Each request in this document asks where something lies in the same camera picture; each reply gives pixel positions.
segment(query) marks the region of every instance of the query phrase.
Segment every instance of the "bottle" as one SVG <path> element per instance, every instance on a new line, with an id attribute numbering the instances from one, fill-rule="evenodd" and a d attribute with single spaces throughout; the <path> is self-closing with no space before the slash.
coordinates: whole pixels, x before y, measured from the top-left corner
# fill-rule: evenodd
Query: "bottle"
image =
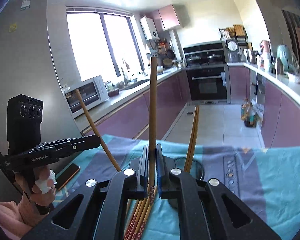
<path id="1" fill-rule="evenodd" d="M 245 119 L 244 119 L 244 125 L 246 127 L 253 127 L 254 126 L 254 116 L 255 111 L 253 110 L 252 103 L 250 103 L 249 107 L 246 109 Z"/>
<path id="2" fill-rule="evenodd" d="M 248 99 L 245 98 L 243 104 L 241 105 L 241 120 L 244 121 L 246 108 L 249 106 Z"/>

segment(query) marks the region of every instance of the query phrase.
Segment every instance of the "bundle of chopsticks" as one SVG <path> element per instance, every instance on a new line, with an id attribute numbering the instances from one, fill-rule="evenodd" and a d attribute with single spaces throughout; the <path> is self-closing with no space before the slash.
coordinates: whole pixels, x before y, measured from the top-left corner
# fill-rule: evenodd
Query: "bundle of chopsticks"
<path id="1" fill-rule="evenodd" d="M 143 200 L 137 200 L 132 214 L 129 218 L 129 222 L 127 228 L 124 233 L 124 240 L 140 240 L 142 233 L 144 231 L 146 222 L 149 218 L 149 214 L 151 212 L 152 205 L 154 203 L 154 198 L 157 192 L 157 187 L 154 185 L 155 179 L 155 152 L 156 152 L 156 101 L 157 101 L 157 58 L 151 57 L 150 60 L 151 65 L 151 73 L 150 73 L 150 104 L 149 104 L 149 181 L 147 192 L 149 195 Z M 88 122 L 94 131 L 94 133 L 100 137 L 101 146 L 105 153 L 107 154 L 109 160 L 116 168 L 117 171 L 121 171 L 120 166 L 112 156 L 109 148 L 106 143 L 102 139 L 100 133 L 98 132 L 83 100 L 79 90 L 76 90 L 76 95 L 80 101 L 81 107 L 84 111 L 85 116 L 88 119 Z M 194 120 L 192 124 L 191 136 L 189 147 L 186 155 L 186 162 L 184 171 L 190 172 L 191 164 L 194 156 L 194 148 L 197 139 L 198 133 L 198 122 L 199 122 L 199 106 L 195 107 L 194 111 Z M 131 204 L 131 200 L 129 199 L 127 203 L 127 211 L 129 210 Z"/>

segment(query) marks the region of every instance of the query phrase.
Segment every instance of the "window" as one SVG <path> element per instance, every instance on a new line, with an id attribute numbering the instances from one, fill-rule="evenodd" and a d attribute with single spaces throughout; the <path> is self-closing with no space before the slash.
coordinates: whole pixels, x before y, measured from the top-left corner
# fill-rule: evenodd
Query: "window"
<path id="1" fill-rule="evenodd" d="M 121 66 L 143 70 L 143 62 L 130 18 L 103 13 L 68 13 L 74 58 L 85 81 L 101 75 L 103 81 L 120 76 Z"/>

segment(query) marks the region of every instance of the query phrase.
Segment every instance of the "window frame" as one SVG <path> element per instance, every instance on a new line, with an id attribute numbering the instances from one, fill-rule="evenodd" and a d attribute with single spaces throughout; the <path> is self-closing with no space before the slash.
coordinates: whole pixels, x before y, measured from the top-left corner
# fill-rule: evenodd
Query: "window frame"
<path id="1" fill-rule="evenodd" d="M 115 73 L 116 73 L 117 77 L 121 76 L 121 72 L 119 70 L 118 64 L 117 64 L 117 62 L 115 60 L 115 57 L 114 57 L 114 51 L 113 51 L 111 41 L 110 41 L 110 38 L 109 38 L 109 33 L 108 33 L 108 30 L 107 30 L 107 27 L 106 27 L 106 22 L 105 22 L 104 15 L 112 15 L 112 16 L 125 18 L 127 20 L 129 30 L 130 30 L 130 34 L 131 34 L 131 37 L 132 37 L 132 40 L 133 40 L 133 44 L 134 44 L 134 47 L 135 47 L 136 52 L 137 52 L 137 56 L 138 56 L 138 60 L 139 60 L 139 63 L 140 63 L 140 68 L 141 68 L 140 71 L 145 70 L 143 60 L 142 60 L 142 56 L 141 56 L 141 52 L 140 52 L 140 48 L 138 46 L 137 38 L 136 38 L 136 35 L 134 33 L 130 17 L 123 16 L 123 15 L 117 15 L 117 14 L 102 13 L 102 12 L 97 12 L 97 11 L 96 12 L 93 12 L 93 11 L 81 11 L 81 12 L 80 11 L 75 11 L 75 12 L 67 11 L 66 13 L 67 14 L 80 14 L 80 13 L 97 13 L 97 14 L 99 14 L 102 29 L 103 29 L 103 32 L 105 34 L 105 38 L 106 38 L 106 42 L 107 42 L 108 49 L 109 49 L 109 52 L 110 52 L 111 60 L 112 60 L 114 70 L 115 70 Z"/>

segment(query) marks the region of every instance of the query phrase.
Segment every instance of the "oven handle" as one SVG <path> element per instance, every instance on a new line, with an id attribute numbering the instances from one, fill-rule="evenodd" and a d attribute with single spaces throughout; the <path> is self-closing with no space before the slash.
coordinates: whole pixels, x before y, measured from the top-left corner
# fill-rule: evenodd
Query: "oven handle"
<path id="1" fill-rule="evenodd" d="M 212 78 L 221 78 L 221 75 L 218 76 L 211 76 L 211 77 L 200 77 L 200 78 L 194 78 L 192 77 L 192 80 L 198 80 L 198 79 L 212 79 Z"/>

